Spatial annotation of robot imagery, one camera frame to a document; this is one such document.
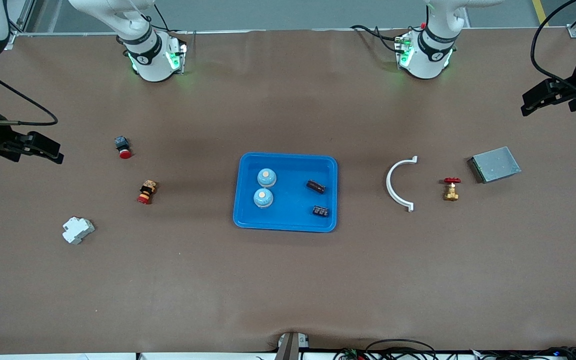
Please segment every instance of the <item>blue tray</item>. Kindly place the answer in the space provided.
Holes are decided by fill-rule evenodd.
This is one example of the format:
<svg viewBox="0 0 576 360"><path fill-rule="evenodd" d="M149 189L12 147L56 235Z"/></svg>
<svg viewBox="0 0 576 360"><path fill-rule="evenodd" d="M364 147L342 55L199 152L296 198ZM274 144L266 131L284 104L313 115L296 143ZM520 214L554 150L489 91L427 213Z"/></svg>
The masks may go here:
<svg viewBox="0 0 576 360"><path fill-rule="evenodd" d="M270 187L272 205L261 209L253 196L261 188L257 175L264 168L274 170L277 182ZM337 162L330 156L245 153L239 162L232 219L240 228L329 233L337 225L337 178ZM324 185L326 191L309 189L308 180ZM327 208L328 216L313 214L315 205Z"/></svg>

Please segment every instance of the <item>brass valve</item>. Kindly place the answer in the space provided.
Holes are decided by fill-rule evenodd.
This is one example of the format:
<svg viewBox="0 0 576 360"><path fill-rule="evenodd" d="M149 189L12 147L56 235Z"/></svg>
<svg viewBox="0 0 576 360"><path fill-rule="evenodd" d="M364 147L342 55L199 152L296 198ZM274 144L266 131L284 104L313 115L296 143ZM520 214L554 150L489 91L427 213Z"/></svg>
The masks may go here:
<svg viewBox="0 0 576 360"><path fill-rule="evenodd" d="M446 177L443 180L446 183L446 194L443 196L443 200L457 201L459 200L459 194L457 193L457 188L455 184L461 183L462 180L459 177Z"/></svg>

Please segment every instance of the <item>white curved pipe clamp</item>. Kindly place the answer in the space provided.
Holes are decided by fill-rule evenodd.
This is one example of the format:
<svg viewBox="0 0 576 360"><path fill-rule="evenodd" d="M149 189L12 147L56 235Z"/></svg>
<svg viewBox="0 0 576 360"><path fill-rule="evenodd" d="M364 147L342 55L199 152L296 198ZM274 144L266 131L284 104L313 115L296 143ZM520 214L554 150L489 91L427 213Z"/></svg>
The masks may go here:
<svg viewBox="0 0 576 360"><path fill-rule="evenodd" d="M415 205L414 205L414 203L412 203L410 201L404 200L401 196L399 196L395 192L395 190L393 189L393 184L391 184L391 176L393 176L393 171L395 169L397 169L398 166L400 166L402 164L416 164L416 163L417 163L417 155L414 155L412 157L412 159L401 160L400 162L397 162L396 164L394 164L390 168L390 171L388 171L388 175L386 175L386 189L388 191L388 194L390 195L390 197L394 201L396 201L397 203L400 203L404 207L407 207L409 213L411 213L415 209Z"/></svg>

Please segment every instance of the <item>black relay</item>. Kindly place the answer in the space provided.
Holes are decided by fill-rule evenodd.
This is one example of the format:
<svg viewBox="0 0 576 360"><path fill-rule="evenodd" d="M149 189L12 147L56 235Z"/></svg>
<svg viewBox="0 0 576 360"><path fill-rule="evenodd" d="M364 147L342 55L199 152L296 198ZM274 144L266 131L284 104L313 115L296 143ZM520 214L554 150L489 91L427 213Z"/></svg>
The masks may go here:
<svg viewBox="0 0 576 360"><path fill-rule="evenodd" d="M315 207L312 208L312 213L320 217L327 217L328 209L326 207L315 205Z"/></svg>

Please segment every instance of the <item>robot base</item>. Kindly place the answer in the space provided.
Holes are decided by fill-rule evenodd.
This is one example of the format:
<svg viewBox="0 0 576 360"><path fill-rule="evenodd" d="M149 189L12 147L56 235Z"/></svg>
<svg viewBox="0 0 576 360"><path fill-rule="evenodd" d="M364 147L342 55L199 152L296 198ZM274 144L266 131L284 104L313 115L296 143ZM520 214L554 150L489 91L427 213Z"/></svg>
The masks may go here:
<svg viewBox="0 0 576 360"><path fill-rule="evenodd" d="M435 78L448 66L453 50L450 50L441 60L431 61L428 55L420 50L416 33L417 31L408 32L401 37L400 43L395 44L397 50L403 51L402 54L397 54L397 66L416 78Z"/></svg>
<svg viewBox="0 0 576 360"><path fill-rule="evenodd" d="M141 64L129 54L132 70L147 82L163 82L174 74L183 74L186 66L187 47L183 41L166 32L155 31L162 40L161 50L150 64Z"/></svg>

